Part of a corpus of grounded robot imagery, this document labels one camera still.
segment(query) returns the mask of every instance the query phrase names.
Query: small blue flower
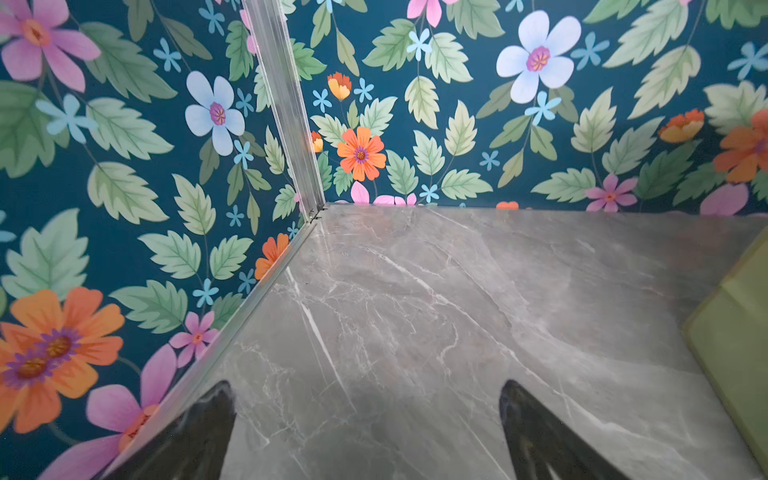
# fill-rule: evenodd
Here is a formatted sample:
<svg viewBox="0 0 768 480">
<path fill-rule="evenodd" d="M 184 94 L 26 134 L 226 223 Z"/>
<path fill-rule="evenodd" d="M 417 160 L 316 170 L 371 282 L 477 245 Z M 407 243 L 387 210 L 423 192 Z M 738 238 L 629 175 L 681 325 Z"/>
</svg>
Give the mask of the small blue flower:
<svg viewBox="0 0 768 480">
<path fill-rule="evenodd" d="M 483 152 L 482 153 L 482 157 L 485 160 L 480 161 L 480 166 L 481 167 L 488 167 L 488 171 L 491 171 L 491 169 L 493 167 L 498 167 L 499 161 L 495 159 L 497 156 L 498 156 L 498 150 L 492 151 L 490 155 L 488 155 L 487 153 Z"/>
<path fill-rule="evenodd" d="M 319 105 L 320 111 L 322 111 L 323 113 L 326 113 L 326 107 L 330 108 L 331 106 L 331 102 L 326 100 L 326 98 L 328 97 L 328 89 L 324 88 L 322 94 L 317 93 L 317 90 L 312 90 L 312 95 L 314 95 L 315 98 L 317 98 L 317 100 L 312 102 L 312 105 L 314 105 L 315 107 Z"/>
<path fill-rule="evenodd" d="M 35 107 L 51 117 L 51 121 L 49 121 L 48 125 L 45 127 L 45 130 L 51 135 L 58 135 L 65 128 L 69 127 L 69 133 L 72 134 L 72 138 L 84 144 L 85 135 L 83 135 L 80 127 L 89 130 L 98 127 L 98 124 L 88 117 L 75 116 L 75 114 L 78 113 L 78 110 L 80 110 L 80 102 L 73 94 L 66 94 L 64 96 L 64 111 L 59 110 L 50 101 L 46 100 L 36 101 Z"/>
<path fill-rule="evenodd" d="M 240 100 L 235 104 L 235 108 L 241 109 L 243 111 L 243 116 L 248 118 L 248 111 L 253 111 L 253 105 L 250 104 L 250 100 L 253 97 L 250 94 L 247 94 L 244 97 L 243 91 L 240 90 L 240 88 L 237 89 L 237 96 L 240 97 Z"/>
<path fill-rule="evenodd" d="M 360 88 L 355 88 L 353 93 L 355 95 L 359 95 L 360 96 L 360 103 L 363 103 L 363 101 L 366 98 L 369 99 L 369 100 L 373 99 L 373 97 L 371 97 L 371 94 L 368 93 L 371 90 L 373 90 L 373 84 L 367 84 L 366 85 L 366 79 L 365 78 L 360 78 Z"/>
<path fill-rule="evenodd" d="M 205 0 L 205 5 L 208 7 L 198 10 L 200 16 L 208 20 L 208 33 L 214 33 L 214 30 L 219 31 L 219 35 L 224 36 L 224 29 L 221 28 L 221 22 L 224 21 L 224 14 L 214 12 L 214 4 L 210 0 Z"/>
<path fill-rule="evenodd" d="M 193 291 L 192 296 L 200 297 L 200 299 L 197 301 L 197 308 L 200 308 L 203 306 L 203 303 L 213 305 L 214 299 L 212 297 L 217 293 L 219 293 L 219 287 L 215 286 L 214 288 L 210 288 L 210 278 L 206 278 L 203 282 L 203 289 Z"/>
<path fill-rule="evenodd" d="M 563 99 L 553 98 L 549 102 L 547 102 L 547 92 L 540 91 L 536 96 L 536 101 L 538 102 L 538 107 L 528 107 L 525 109 L 526 115 L 529 115 L 529 116 L 534 114 L 536 115 L 533 118 L 534 125 L 538 125 L 538 122 L 541 121 L 542 115 L 544 115 L 544 118 L 546 118 L 547 120 L 554 120 L 554 113 L 552 113 L 550 109 L 557 107 L 560 104 L 560 102 L 563 101 Z"/>
<path fill-rule="evenodd" d="M 413 43 L 406 48 L 406 51 L 408 53 L 411 53 L 412 51 L 416 52 L 416 61 L 422 60 L 422 52 L 424 53 L 432 53 L 432 47 L 424 42 L 427 41 L 427 38 L 429 38 L 429 29 L 425 28 L 422 30 L 422 34 L 419 37 L 416 37 L 416 32 L 411 30 L 411 33 L 408 34 L 409 38 L 413 40 Z"/>
<path fill-rule="evenodd" d="M 239 140 L 235 140 L 235 148 L 239 151 L 239 154 L 235 155 L 235 164 L 241 164 L 244 170 L 248 170 L 248 162 L 253 161 L 253 155 L 248 153 L 250 151 L 250 142 L 247 141 L 243 145 Z"/>
<path fill-rule="evenodd" d="M 755 44 L 748 41 L 744 45 L 741 45 L 741 54 L 744 55 L 744 58 L 739 58 L 728 64 L 728 71 L 736 70 L 738 67 L 741 67 L 741 70 L 739 70 L 739 74 L 737 75 L 739 80 L 746 78 L 752 68 L 757 71 L 768 70 L 768 60 L 764 58 L 768 55 L 768 43 L 763 45 L 763 47 L 756 53 Z"/>
<path fill-rule="evenodd" d="M 571 52 L 571 58 L 580 58 L 576 70 L 581 70 L 587 66 L 587 62 L 592 60 L 592 64 L 597 67 L 600 64 L 600 55 L 597 52 L 603 51 L 611 44 L 608 40 L 603 40 L 597 45 L 594 44 L 594 32 L 590 31 L 584 38 L 586 48 L 577 48 Z"/>
<path fill-rule="evenodd" d="M 424 190 L 424 191 L 423 191 L 423 192 L 421 192 L 421 193 L 419 194 L 419 196 L 420 196 L 421 198 L 424 198 L 424 197 L 426 197 L 427 203 L 430 203 L 430 202 L 432 202 L 432 199 L 433 199 L 433 198 L 434 198 L 435 200 L 438 200 L 438 199 L 440 198 L 440 196 L 439 196 L 438 194 L 436 194 L 436 193 L 435 193 L 435 192 L 437 191 L 437 185 L 432 185 L 430 188 L 427 188 L 427 186 L 426 186 L 426 185 L 422 185 L 422 190 Z"/>
<path fill-rule="evenodd" d="M 237 291 L 242 292 L 245 290 L 245 294 L 247 295 L 250 293 L 250 286 L 256 285 L 256 279 L 253 278 L 253 269 L 248 270 L 247 275 L 243 272 L 240 272 L 239 277 L 243 282 L 240 284 L 240 288 L 238 288 Z"/>
</svg>

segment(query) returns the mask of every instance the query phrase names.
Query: floral wallpaper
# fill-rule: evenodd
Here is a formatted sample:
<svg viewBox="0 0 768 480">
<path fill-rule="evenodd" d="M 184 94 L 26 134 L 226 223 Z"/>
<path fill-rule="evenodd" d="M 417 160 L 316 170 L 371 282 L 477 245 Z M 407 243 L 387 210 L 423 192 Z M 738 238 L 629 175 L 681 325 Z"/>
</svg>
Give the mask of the floral wallpaper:
<svg viewBox="0 0 768 480">
<path fill-rule="evenodd" d="M 301 228 L 242 8 L 0 0 L 0 478 L 109 465 Z"/>
<path fill-rule="evenodd" d="M 328 65 L 302 87 L 331 201 L 734 215 L 768 210 L 766 16 L 297 0 L 288 26 Z"/>
</svg>

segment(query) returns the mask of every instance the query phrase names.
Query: marble tile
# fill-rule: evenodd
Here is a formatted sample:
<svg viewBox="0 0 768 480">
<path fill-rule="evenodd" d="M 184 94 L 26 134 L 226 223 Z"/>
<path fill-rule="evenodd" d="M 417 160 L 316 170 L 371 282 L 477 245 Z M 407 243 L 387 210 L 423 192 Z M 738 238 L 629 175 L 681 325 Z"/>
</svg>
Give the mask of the marble tile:
<svg viewBox="0 0 768 480">
<path fill-rule="evenodd" d="M 631 478 L 762 478 L 680 324 L 759 219 L 333 205 L 201 384 L 222 478 L 511 480 L 516 379 Z"/>
</svg>

